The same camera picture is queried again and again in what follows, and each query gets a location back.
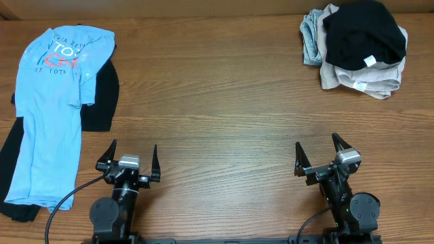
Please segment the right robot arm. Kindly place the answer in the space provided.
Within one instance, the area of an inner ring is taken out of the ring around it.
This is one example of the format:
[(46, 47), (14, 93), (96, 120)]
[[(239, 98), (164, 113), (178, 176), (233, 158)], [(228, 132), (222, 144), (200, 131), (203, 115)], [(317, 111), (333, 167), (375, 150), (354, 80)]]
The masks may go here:
[[(337, 133), (332, 134), (335, 158), (327, 165), (313, 167), (301, 146), (295, 144), (294, 175), (306, 177), (308, 186), (318, 184), (328, 206), (310, 217), (298, 230), (295, 243), (381, 243), (378, 229), (380, 201), (368, 192), (352, 193), (348, 179), (361, 165), (361, 154)], [(303, 235), (305, 227), (325, 212), (330, 211), (335, 227), (326, 228), (321, 235)]]

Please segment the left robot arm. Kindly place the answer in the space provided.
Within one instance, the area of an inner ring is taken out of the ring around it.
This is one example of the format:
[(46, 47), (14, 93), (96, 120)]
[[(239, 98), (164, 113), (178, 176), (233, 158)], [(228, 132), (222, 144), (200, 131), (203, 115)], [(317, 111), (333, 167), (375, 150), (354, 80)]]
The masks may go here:
[(140, 157), (121, 155), (114, 159), (117, 141), (113, 140), (107, 151), (97, 160), (96, 170), (103, 173), (102, 179), (113, 185), (112, 195), (94, 202), (90, 208), (90, 220), (94, 227), (91, 244), (142, 242), (137, 232), (132, 232), (136, 201), (141, 188), (150, 188), (159, 182), (161, 169), (157, 147), (153, 149), (151, 174), (140, 173)]

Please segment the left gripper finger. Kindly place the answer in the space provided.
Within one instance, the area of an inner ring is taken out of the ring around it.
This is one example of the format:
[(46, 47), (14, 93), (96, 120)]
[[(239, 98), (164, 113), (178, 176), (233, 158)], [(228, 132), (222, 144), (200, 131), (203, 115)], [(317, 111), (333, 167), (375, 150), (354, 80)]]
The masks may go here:
[(153, 149), (151, 175), (152, 176), (161, 175), (161, 169), (160, 169), (159, 160), (157, 156), (157, 145), (154, 145), (154, 149)]
[(117, 140), (114, 139), (111, 145), (109, 146), (109, 148), (106, 150), (106, 152), (102, 154), (102, 156), (99, 158), (99, 160), (97, 160), (97, 162), (108, 163), (109, 161), (112, 161), (115, 156), (116, 146), (117, 146)]

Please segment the light blue printed t-shirt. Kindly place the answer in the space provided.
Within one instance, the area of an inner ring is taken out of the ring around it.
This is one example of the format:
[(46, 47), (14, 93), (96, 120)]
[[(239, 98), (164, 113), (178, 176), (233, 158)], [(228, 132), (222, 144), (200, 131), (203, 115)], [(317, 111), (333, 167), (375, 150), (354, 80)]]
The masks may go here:
[(114, 49), (114, 32), (84, 25), (49, 28), (25, 49), (15, 90), (24, 135), (6, 203), (72, 207), (81, 107), (94, 104), (96, 75)]

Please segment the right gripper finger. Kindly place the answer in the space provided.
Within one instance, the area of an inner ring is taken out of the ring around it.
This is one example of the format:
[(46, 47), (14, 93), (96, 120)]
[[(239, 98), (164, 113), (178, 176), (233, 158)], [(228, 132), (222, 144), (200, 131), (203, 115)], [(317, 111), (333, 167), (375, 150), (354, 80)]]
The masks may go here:
[(332, 134), (332, 140), (336, 152), (352, 148), (352, 146), (345, 142), (336, 132)]
[(304, 152), (301, 143), (296, 142), (296, 162), (294, 169), (310, 169), (311, 164), (307, 158), (306, 153)]

